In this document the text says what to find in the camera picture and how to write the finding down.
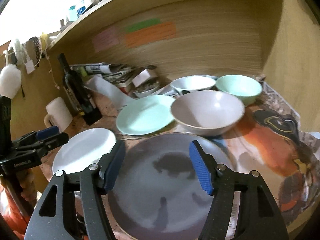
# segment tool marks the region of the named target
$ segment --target sticky note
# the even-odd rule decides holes
[[[127,26],[125,28],[125,33],[132,33],[132,32],[144,29],[144,28],[148,28],[153,25],[157,25],[159,23],[161,23],[161,21],[158,18],[149,19],[149,20],[146,20],[143,22],[138,22],[138,23],[132,24],[130,26]]]
[[[92,44],[96,53],[119,44],[116,27],[112,26],[110,28],[107,28],[103,32],[100,32],[99,34],[94,36],[92,38]]]
[[[150,42],[172,39],[176,35],[176,26],[173,22],[165,22],[150,26],[125,35],[128,48],[138,47]]]

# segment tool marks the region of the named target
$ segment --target bottle label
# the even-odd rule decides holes
[[[81,8],[79,8],[79,9],[77,10],[77,16],[78,16],[78,18],[79,18],[80,15],[84,12],[84,10],[85,10],[85,6],[82,6]]]
[[[65,92],[67,93],[67,96],[69,98],[69,101],[71,102],[73,108],[79,112],[81,115],[81,112],[83,112],[78,100],[76,99],[76,96],[74,95],[73,91],[70,88],[63,87]]]

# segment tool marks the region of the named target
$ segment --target bowl rim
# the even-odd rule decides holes
[[[236,94],[236,93],[230,93],[230,92],[228,92],[228,91],[225,91],[224,89],[219,88],[219,87],[218,87],[218,86],[219,86],[219,83],[218,83],[219,79],[222,79],[222,78],[224,78],[224,77],[230,77],[230,76],[240,76],[240,77],[250,78],[250,79],[254,80],[255,83],[258,83],[258,84],[260,85],[260,92],[258,92],[258,93],[256,93],[256,94],[251,94],[251,95],[243,96],[243,95],[238,95],[238,94]],[[254,78],[252,78],[252,77],[248,77],[248,76],[245,76],[245,75],[225,75],[225,76],[221,76],[221,77],[219,77],[219,78],[217,79],[217,82],[216,82],[215,85],[216,85],[217,89],[219,89],[221,92],[225,92],[225,93],[228,93],[228,94],[230,94],[230,95],[237,96],[237,97],[256,97],[256,96],[260,95],[260,94],[262,93],[262,90],[263,90],[262,85],[261,85],[258,81],[256,81],[256,80],[255,80]]]
[[[156,88],[159,88],[160,87],[160,84],[158,84],[156,87],[152,88],[152,89],[149,89],[147,91],[143,91],[143,92],[133,92],[134,94],[142,94],[142,93],[146,93],[146,92],[150,92],[151,90],[153,89],[156,89]]]
[[[202,87],[202,88],[199,88],[199,89],[211,88],[211,87],[213,87],[213,86],[217,83],[217,81],[216,81],[215,79],[213,79],[213,78],[194,75],[194,76],[180,77],[180,78],[177,78],[177,79],[175,79],[175,80],[172,80],[172,81],[170,82],[170,86],[171,86],[172,88],[174,88],[174,89],[198,90],[198,89],[186,89],[186,88],[181,88],[181,87],[177,87],[177,86],[175,86],[175,85],[173,84],[175,81],[178,81],[178,80],[180,80],[180,79],[185,79],[185,78],[198,78],[198,77],[200,77],[200,78],[202,78],[202,79],[205,78],[205,79],[207,79],[207,80],[208,80],[208,79],[211,79],[212,82],[213,82],[213,85],[212,85],[212,86]]]
[[[190,95],[190,94],[193,94],[193,93],[200,93],[200,92],[206,92],[206,91],[215,92],[215,93],[228,94],[228,95],[234,97],[236,100],[238,100],[238,101],[241,103],[241,105],[242,105],[242,111],[241,111],[240,117],[239,117],[236,121],[232,122],[231,124],[225,125],[225,126],[220,126],[220,127],[199,127],[199,126],[193,126],[193,125],[191,125],[191,124],[187,124],[187,123],[184,123],[184,122],[180,121],[180,120],[177,119],[177,118],[175,117],[175,115],[172,113],[172,106],[173,106],[173,104],[174,104],[176,101],[179,100],[180,97],[187,96],[187,95]],[[244,113],[245,113],[244,103],[243,103],[239,98],[237,98],[236,96],[234,96],[234,95],[232,95],[232,94],[230,94],[230,93],[227,93],[227,92],[216,91],[216,90],[202,90],[202,91],[196,91],[196,92],[188,93],[188,94],[185,94],[185,95],[183,95],[183,96],[178,97],[178,98],[171,104],[171,106],[170,106],[170,113],[171,113],[171,115],[173,116],[173,118],[175,119],[176,122],[181,123],[181,124],[186,125],[186,126],[191,127],[191,128],[204,129],[204,130],[212,130],[212,129],[225,128],[225,127],[228,127],[228,126],[230,126],[230,125],[233,125],[233,124],[239,122],[239,121],[242,119],[242,117],[244,116]]]

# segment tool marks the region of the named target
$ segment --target pink sticky note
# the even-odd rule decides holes
[[[119,38],[117,35],[116,27],[112,26],[103,32],[100,32],[92,38],[92,43],[95,52],[109,49],[114,45],[119,44]]]

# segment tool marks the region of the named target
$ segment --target orange sticky note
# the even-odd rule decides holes
[[[173,22],[160,23],[126,34],[125,43],[128,48],[134,48],[154,41],[172,39],[176,32]]]

